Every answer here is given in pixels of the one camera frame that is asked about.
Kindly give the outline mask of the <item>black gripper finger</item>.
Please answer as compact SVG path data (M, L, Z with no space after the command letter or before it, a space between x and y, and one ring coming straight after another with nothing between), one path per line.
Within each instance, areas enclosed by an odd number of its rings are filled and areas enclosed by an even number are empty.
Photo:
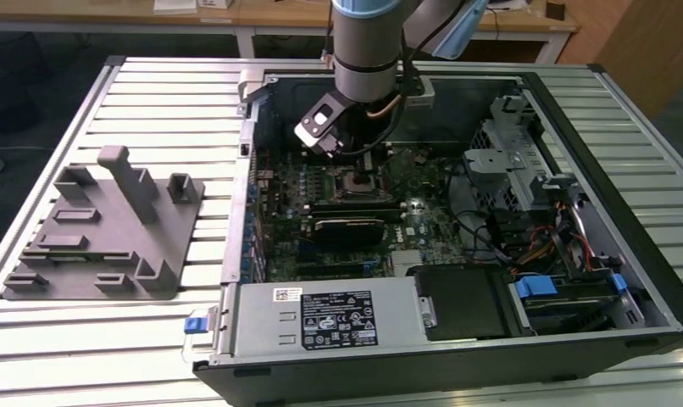
M357 159L355 184L363 187L373 186L375 165L371 154L363 154Z

